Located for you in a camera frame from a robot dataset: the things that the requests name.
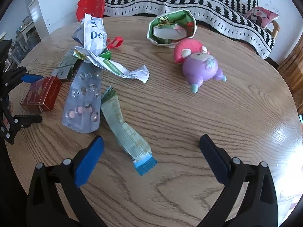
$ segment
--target white toy ear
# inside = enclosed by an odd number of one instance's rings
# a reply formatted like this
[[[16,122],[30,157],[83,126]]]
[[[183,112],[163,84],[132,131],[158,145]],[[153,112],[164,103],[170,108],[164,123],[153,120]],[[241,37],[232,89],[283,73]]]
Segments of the white toy ear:
[[[205,47],[205,46],[202,46],[202,52],[205,52],[205,53],[207,53],[208,51],[207,51],[207,48]]]
[[[190,54],[191,54],[191,50],[190,49],[183,49],[181,51],[182,58],[185,58],[185,57],[189,56]]]

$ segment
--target wooden table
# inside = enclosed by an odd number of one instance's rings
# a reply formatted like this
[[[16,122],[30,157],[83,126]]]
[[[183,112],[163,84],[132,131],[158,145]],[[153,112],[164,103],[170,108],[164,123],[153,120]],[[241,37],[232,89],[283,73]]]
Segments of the wooden table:
[[[81,189],[109,226],[196,226],[218,198],[220,185],[199,150],[207,133],[218,147],[245,163],[267,161],[274,178],[279,222],[291,201],[302,191],[302,138],[299,118],[290,91],[279,73],[254,52],[212,31],[198,28],[201,40],[216,57],[227,82],[209,80],[192,94],[181,66],[172,63],[172,49],[157,47],[146,39],[146,17],[105,18],[108,37],[122,36],[124,43],[112,50],[113,60],[128,69],[145,64],[146,84],[102,74],[103,89],[117,89],[126,122],[150,144],[158,164],[140,176],[130,157],[117,145],[104,118],[98,131],[77,133],[61,123],[69,91],[64,83],[52,112],[40,124],[22,129],[15,144],[7,144],[10,159],[28,192],[36,163],[60,164],[86,148],[96,135],[105,151],[88,183]],[[78,24],[62,27],[39,43],[22,61],[30,73],[49,76],[65,52],[77,43],[71,38]],[[28,84],[10,93],[14,114]],[[235,216],[241,197],[231,216]],[[62,188],[59,193],[69,215]]]

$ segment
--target wall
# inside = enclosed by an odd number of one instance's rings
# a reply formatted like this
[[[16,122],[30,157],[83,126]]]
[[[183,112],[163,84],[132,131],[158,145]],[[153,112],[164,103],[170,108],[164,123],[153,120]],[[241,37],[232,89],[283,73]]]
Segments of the wall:
[[[7,32],[5,39],[15,39],[16,30],[20,27],[22,21],[30,16],[28,6],[31,0],[13,0],[4,16],[0,21],[0,34]]]
[[[297,44],[303,31],[303,18],[292,0],[259,0],[258,5],[280,15],[277,22],[281,31],[269,55],[280,64]]]

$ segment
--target pink pillow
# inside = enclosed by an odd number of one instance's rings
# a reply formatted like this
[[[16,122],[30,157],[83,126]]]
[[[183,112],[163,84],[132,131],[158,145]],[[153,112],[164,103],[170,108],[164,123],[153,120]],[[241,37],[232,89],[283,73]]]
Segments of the pink pillow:
[[[262,28],[266,28],[273,20],[278,19],[278,17],[278,14],[263,7],[254,7],[246,13],[246,18]]]

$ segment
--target metal screw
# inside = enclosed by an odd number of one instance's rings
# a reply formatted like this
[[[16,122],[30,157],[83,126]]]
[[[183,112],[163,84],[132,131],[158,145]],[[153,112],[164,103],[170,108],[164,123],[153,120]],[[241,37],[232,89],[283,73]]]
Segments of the metal screw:
[[[36,164],[36,168],[37,168],[37,169],[41,169],[42,166],[43,166],[43,164],[42,164],[41,162],[39,162],[38,164]]]
[[[239,158],[235,157],[235,158],[232,158],[232,162],[235,164],[240,164],[241,160]]]
[[[66,165],[66,166],[69,165],[71,162],[72,162],[71,159],[65,159],[65,160],[63,160],[63,164]]]
[[[261,166],[263,166],[263,167],[266,168],[266,167],[268,167],[268,164],[267,164],[265,161],[262,161],[262,162],[261,162]]]

